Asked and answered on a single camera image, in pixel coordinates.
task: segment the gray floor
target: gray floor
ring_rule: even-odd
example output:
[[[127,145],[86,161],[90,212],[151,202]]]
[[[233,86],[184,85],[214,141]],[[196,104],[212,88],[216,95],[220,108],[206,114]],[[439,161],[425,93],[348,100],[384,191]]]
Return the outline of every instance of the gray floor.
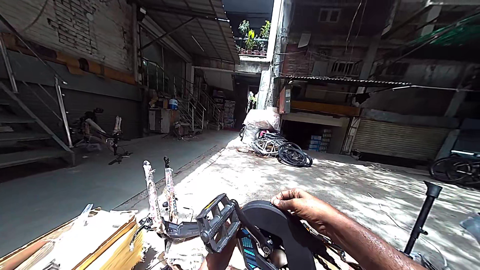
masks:
[[[108,166],[108,153],[87,154],[76,167],[1,183],[0,257],[77,216],[88,203],[110,210],[143,191],[144,160],[162,169],[167,155],[176,170],[237,136],[205,131],[190,141],[161,139],[163,135],[142,138],[127,142],[125,149],[133,154],[120,165]]]

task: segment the hand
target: hand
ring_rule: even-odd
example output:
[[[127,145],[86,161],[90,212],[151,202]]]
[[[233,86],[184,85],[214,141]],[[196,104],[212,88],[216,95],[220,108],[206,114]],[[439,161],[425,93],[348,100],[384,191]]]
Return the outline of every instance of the hand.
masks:
[[[329,223],[334,218],[343,216],[333,206],[299,188],[282,191],[273,196],[270,202],[280,210],[293,211],[294,215],[306,220],[311,227],[325,235],[328,235]]]

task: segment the concrete floor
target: concrete floor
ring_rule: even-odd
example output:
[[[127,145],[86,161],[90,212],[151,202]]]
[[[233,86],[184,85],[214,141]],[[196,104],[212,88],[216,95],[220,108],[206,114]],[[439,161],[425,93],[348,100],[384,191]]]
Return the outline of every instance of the concrete floor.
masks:
[[[107,152],[90,153],[76,167],[0,183],[0,257],[76,217],[88,203],[110,210],[143,191],[144,160],[160,169],[166,155],[176,170],[238,133],[205,131],[189,141],[163,136],[126,142],[133,154],[121,164],[108,166],[113,158]]]
[[[188,207],[198,214],[221,193],[242,205],[252,200],[269,200],[279,191],[300,187],[403,250],[425,199],[426,187],[422,181],[433,182],[412,169],[372,165],[347,156],[316,152],[309,152],[314,158],[311,168],[294,168],[276,159],[237,152],[238,146],[241,143],[234,140],[221,155],[204,159],[196,168],[174,176],[179,211]],[[479,211],[480,192],[437,184],[443,191],[424,226],[429,235],[417,241],[414,252],[422,253],[438,269],[479,269],[480,245],[459,223]],[[145,198],[133,198],[119,207],[131,208],[145,215],[148,202]],[[447,260],[448,268],[444,268],[442,257]]]

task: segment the plastic bag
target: plastic bag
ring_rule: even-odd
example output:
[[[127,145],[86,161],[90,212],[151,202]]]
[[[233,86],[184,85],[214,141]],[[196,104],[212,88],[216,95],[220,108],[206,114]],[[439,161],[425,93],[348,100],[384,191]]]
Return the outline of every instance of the plastic bag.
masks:
[[[280,114],[271,110],[250,110],[243,124],[254,125],[260,129],[280,130]]]
[[[243,132],[242,142],[245,144],[251,144],[257,139],[257,134],[260,131],[260,128],[249,124],[245,127],[245,132]]]

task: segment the metal awning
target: metal awning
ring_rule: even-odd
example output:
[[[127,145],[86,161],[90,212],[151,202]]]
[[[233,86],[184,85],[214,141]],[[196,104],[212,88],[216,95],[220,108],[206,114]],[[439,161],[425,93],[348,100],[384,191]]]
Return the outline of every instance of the metal awning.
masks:
[[[385,81],[372,81],[372,80],[350,80],[330,77],[315,77],[315,76],[279,76],[281,79],[290,79],[294,81],[306,81],[309,83],[326,83],[326,84],[338,84],[338,85],[350,85],[350,86],[362,86],[362,87],[399,87],[410,86],[411,83],[404,82],[385,82]]]
[[[191,55],[240,63],[221,0],[140,0],[140,3],[147,15]]]

